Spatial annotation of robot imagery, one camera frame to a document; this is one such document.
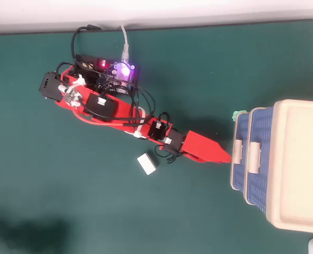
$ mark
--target beige lid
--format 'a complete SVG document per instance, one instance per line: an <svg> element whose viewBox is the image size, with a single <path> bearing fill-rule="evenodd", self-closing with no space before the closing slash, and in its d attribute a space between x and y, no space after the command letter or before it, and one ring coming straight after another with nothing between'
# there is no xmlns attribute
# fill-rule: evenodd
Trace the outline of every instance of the beige lid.
<svg viewBox="0 0 313 254"><path fill-rule="evenodd" d="M266 217L277 228L313 232L313 102L274 105Z"/></svg>

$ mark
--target purple led light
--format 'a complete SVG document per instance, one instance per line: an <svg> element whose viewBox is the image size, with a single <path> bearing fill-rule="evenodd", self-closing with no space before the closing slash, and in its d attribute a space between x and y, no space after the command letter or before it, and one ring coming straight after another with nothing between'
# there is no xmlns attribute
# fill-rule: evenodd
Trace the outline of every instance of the purple led light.
<svg viewBox="0 0 313 254"><path fill-rule="evenodd" d="M129 76L129 74L130 74L130 70L129 70L129 68L126 65L122 66L121 72L125 76Z"/></svg>

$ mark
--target white wall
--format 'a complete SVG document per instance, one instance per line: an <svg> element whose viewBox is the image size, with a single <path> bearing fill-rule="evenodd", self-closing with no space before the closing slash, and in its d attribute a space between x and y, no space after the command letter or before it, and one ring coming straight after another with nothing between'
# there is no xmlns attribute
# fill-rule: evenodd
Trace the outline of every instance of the white wall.
<svg viewBox="0 0 313 254"><path fill-rule="evenodd" d="M313 18L313 0L0 0L0 33L303 18Z"/></svg>

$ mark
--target robotic arm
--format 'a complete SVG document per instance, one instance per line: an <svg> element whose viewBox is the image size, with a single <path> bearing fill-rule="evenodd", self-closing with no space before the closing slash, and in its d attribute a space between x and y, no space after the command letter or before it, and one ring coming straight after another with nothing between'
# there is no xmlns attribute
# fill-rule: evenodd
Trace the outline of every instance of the robotic arm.
<svg viewBox="0 0 313 254"><path fill-rule="evenodd" d="M136 138L156 143L156 148L169 153L161 156L168 157L168 163L179 156L197 162L231 161L231 156L217 142L193 131L189 131L187 135L179 133L170 122L168 113L154 116L153 97L136 85L139 68L128 63L128 52L125 52L128 50L127 40L121 61L80 56L74 54L74 39L79 31L80 28L74 33L71 43L75 63L62 62L55 72L45 74L39 89L45 98L72 111L83 122L110 126ZM62 65L70 67L59 75ZM123 100L126 97L131 99L131 104ZM142 98L148 105L148 113L139 105L139 99Z"/></svg>

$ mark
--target red robotic arm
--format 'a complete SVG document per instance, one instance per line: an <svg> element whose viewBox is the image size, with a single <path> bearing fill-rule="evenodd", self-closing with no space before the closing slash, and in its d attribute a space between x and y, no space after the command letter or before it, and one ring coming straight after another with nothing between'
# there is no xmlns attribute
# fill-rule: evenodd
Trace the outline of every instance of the red robotic arm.
<svg viewBox="0 0 313 254"><path fill-rule="evenodd" d="M73 82L77 80L75 77L72 76L67 76L67 78L69 78L70 86L73 85ZM79 119L87 123L92 123L95 125L107 125L112 128L128 132L130 134L133 134L136 131L136 129L133 126L125 126L125 124L127 124L128 121L111 120L110 122L108 122L99 120L94 116L92 116L91 120L84 119L82 116L89 116L90 114L87 111L87 109L82 105L85 105L87 103L89 97L92 94L99 97L99 93L82 85L77 86L74 89L77 92L79 92L79 94L81 94L80 98L82 103L81 105L77 107L70 106L66 103L64 99L62 99L60 102L56 102L56 104L65 109L72 110ZM108 99L116 102L117 105L115 111L113 112L113 118L127 117L129 115L131 110L130 104L126 103L125 101L115 96L109 94L107 94L106 96ZM162 140L157 140L153 138L153 135L151 135L151 128L153 126L153 122L155 123L160 121L163 124L167 124L167 130ZM148 123L144 123L143 125L141 125L139 134L141 137L149 139L150 141L158 144L160 150L170 152L169 149L168 150L165 149L167 146L168 148L176 147L177 153L181 153L184 156L197 162L229 163L231 161L231 156L221 148L219 143L210 140L204 136L201 136L193 131L189 131L188 134L184 136L178 133L177 130L173 128L173 125L171 123L168 123L164 120L160 120L156 117L149 119ZM174 139L173 137L180 137L180 142L178 140L176 141L176 139Z"/></svg>

